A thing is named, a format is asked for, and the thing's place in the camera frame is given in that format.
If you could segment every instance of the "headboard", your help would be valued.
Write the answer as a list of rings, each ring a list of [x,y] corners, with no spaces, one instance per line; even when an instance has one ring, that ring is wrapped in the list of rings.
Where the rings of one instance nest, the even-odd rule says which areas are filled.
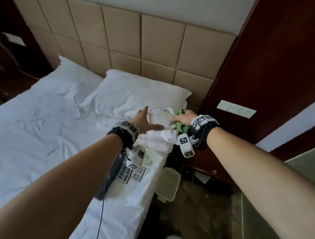
[[[178,85],[197,111],[235,35],[81,0],[14,0],[53,68],[62,55]]]

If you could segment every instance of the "pillow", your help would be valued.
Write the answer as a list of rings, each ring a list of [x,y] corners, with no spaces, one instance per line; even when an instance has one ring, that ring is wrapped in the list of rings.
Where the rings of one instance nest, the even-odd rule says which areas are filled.
[[[66,99],[74,100],[76,103],[83,102],[99,86],[103,78],[62,56],[59,58],[60,66],[40,79],[32,89],[42,95],[62,94]]]
[[[100,115],[128,120],[137,111],[149,106],[171,107],[177,112],[192,93],[181,87],[151,80],[119,70],[108,70],[99,87],[87,97],[95,100],[95,112]]]

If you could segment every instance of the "trash can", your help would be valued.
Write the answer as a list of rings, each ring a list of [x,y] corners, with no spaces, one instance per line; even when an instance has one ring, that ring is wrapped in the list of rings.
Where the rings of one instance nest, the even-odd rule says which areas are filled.
[[[162,202],[173,201],[180,183],[181,175],[171,168],[163,168],[157,181],[155,193],[158,200]]]

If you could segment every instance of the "mattress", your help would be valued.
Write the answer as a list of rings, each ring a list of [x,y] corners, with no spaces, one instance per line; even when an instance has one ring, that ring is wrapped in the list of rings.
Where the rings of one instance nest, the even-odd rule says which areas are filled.
[[[0,207],[41,175],[100,140],[119,119],[81,108],[62,94],[30,89],[0,106]],[[135,238],[167,153],[136,177],[115,180],[105,196],[99,238]],[[96,238],[102,202],[93,199],[70,238]]]

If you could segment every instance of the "green cloth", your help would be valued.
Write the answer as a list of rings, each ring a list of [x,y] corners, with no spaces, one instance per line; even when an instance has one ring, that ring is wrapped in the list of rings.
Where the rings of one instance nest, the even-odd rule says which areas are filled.
[[[185,114],[184,109],[179,110],[176,112],[174,115],[180,115],[180,114]],[[184,125],[182,122],[177,121],[176,122],[176,128],[178,129],[179,132],[188,134],[190,131],[190,127],[187,125]]]

